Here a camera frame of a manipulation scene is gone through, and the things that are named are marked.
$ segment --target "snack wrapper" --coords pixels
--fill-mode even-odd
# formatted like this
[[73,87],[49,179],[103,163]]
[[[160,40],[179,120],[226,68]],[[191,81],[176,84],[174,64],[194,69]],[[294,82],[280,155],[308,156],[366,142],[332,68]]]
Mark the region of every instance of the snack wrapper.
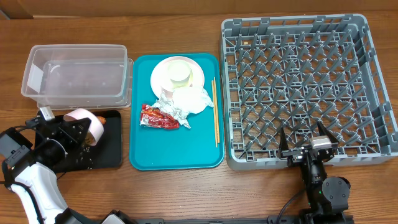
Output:
[[161,112],[160,109],[151,105],[141,106],[139,125],[152,128],[178,129],[180,124],[171,115]]

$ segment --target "crumpled foil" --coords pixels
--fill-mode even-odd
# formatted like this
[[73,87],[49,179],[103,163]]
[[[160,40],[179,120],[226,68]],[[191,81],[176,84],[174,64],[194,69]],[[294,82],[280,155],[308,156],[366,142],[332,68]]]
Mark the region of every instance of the crumpled foil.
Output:
[[160,95],[160,98],[152,106],[160,109],[161,112],[168,113],[181,125],[184,125],[189,129],[191,128],[187,121],[187,116],[189,112],[182,111],[181,109],[174,107],[174,102],[170,99],[167,99],[164,92]]

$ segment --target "teal tray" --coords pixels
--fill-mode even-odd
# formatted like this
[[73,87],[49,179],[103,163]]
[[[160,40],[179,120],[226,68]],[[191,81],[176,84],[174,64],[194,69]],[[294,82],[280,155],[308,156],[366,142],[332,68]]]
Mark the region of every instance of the teal tray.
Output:
[[[150,75],[163,59],[188,57],[201,66],[205,74],[205,90],[211,98],[211,81],[216,78],[220,143],[215,146],[213,108],[188,115],[191,129],[149,128],[139,125],[141,105],[155,103],[157,97],[150,88]],[[221,105],[220,70],[217,58],[211,54],[144,55],[133,68],[130,127],[130,162],[139,170],[194,169],[218,166],[224,159],[224,125]]]

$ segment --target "black pad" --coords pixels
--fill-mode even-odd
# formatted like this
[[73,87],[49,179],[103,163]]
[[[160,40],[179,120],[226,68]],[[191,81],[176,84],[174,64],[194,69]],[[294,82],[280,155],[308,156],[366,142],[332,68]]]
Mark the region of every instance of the black pad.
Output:
[[[122,164],[122,124],[121,115],[116,110],[99,111],[93,113],[105,118],[104,133],[97,145],[88,149],[78,148],[69,151],[68,156],[52,167],[55,173],[70,172],[76,170],[101,169],[120,167]],[[56,116],[56,120],[62,120],[63,116]],[[35,137],[35,146],[41,142],[40,136]]]

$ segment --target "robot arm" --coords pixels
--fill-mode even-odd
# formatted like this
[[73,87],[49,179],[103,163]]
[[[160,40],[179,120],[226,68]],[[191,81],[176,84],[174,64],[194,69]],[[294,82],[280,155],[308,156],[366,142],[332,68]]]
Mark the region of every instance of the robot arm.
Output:
[[[26,126],[20,126],[19,130],[14,127],[0,133],[0,154],[6,158],[2,165],[6,181],[0,184],[18,194],[30,224],[97,224],[98,222],[93,222],[68,208],[58,189],[57,177],[51,170],[67,156],[68,151],[82,146],[91,120],[83,118],[76,121],[56,121],[51,114],[42,111],[41,116],[25,123]],[[31,150],[32,143],[20,133],[24,129],[33,129],[43,139],[34,150]],[[284,224],[354,223],[352,217],[346,217],[343,213],[348,209],[349,182],[342,177],[327,177],[323,166],[323,161],[333,158],[338,141],[321,123],[318,123],[318,129],[320,136],[312,138],[309,146],[291,151],[282,128],[278,150],[280,158],[287,158],[289,167],[300,166],[311,208],[302,210],[299,217],[282,219],[284,207],[278,217],[269,217],[259,221],[258,224],[279,224],[281,220],[284,220]],[[100,223],[207,224],[208,222],[131,220],[123,212],[112,211]],[[226,220],[222,223],[253,224],[253,221]]]
[[40,223],[34,208],[33,200],[37,202],[43,223],[54,224],[55,217],[63,213],[68,205],[61,196],[54,172],[41,163],[26,167],[16,178],[16,182],[29,187],[34,198],[20,185],[12,184],[11,190],[18,194],[28,217],[29,223]]

